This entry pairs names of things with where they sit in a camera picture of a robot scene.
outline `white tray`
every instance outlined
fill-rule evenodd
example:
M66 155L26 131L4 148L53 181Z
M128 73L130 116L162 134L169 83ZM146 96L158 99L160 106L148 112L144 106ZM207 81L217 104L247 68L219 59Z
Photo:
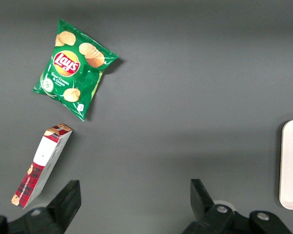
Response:
M285 208L293 210L293 120L282 131L279 200Z

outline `green chip bag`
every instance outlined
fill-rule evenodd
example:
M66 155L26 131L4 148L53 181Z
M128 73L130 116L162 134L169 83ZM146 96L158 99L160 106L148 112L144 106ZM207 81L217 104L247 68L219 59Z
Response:
M53 54L33 92L60 101L84 121L103 71L117 58L60 19Z

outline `screw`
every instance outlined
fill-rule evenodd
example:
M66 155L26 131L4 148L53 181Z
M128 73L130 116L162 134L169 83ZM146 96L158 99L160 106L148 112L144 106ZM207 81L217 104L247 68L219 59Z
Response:
M220 213L227 213L228 212L228 209L226 207L224 207L224 206L218 206L217 210Z
M268 221L268 220L269 220L269 216L266 215L265 213L262 213L262 212L258 213L258 214L257 214L257 217L258 217L259 219L261 219L261 220L264 220L264 221Z

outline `red tartan print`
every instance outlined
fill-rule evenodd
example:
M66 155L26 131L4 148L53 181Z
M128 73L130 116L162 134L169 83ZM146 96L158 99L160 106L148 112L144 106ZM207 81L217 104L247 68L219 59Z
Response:
M26 203L28 202L29 197L34 190L43 169L44 166L40 166L33 162L33 168L31 173L25 175L21 184L16 190L15 194L19 197L19 206L21 206L22 208L24 208Z

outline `red and white box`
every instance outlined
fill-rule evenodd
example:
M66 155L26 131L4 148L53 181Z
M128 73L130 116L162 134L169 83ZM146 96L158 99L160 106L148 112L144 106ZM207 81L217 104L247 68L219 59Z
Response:
M12 204L24 209L41 193L72 132L63 123L45 131L33 163L11 200Z

